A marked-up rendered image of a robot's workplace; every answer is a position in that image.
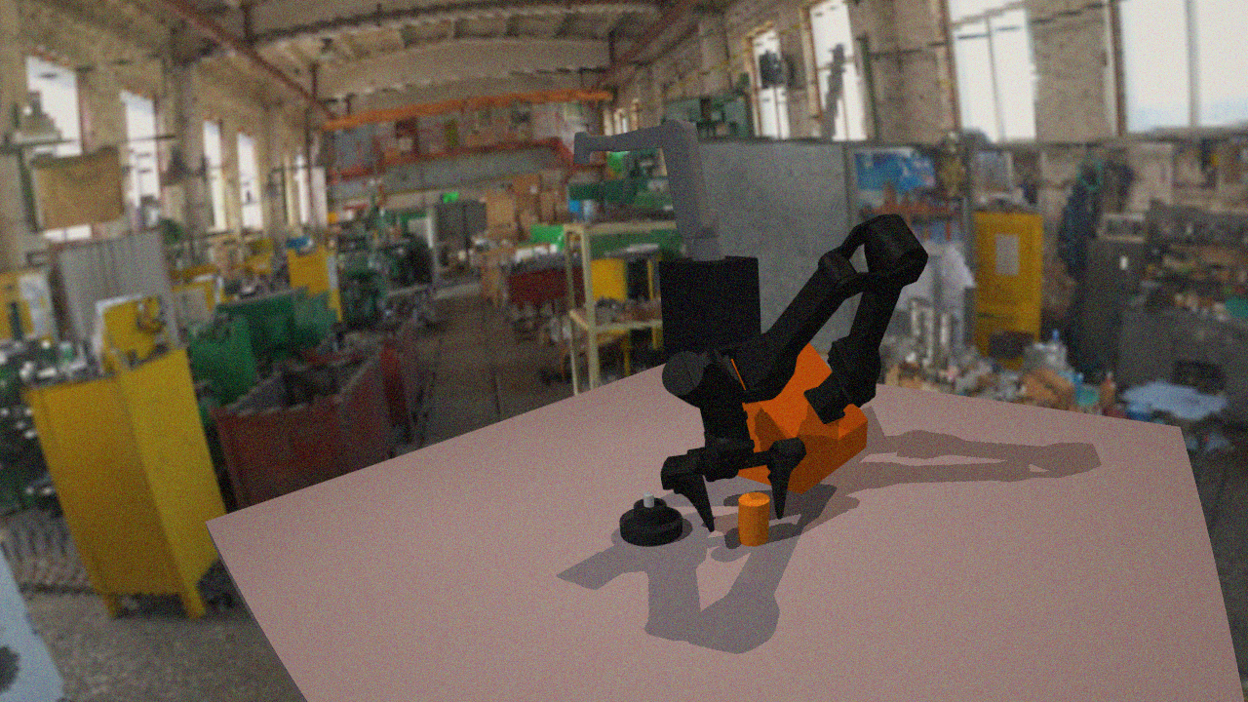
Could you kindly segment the orange knob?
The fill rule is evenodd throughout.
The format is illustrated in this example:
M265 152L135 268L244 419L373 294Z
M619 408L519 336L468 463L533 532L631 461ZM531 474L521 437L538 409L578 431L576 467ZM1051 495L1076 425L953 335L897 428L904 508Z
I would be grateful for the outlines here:
M766 493L760 492L748 492L739 497L739 543L761 546L768 542L768 498Z

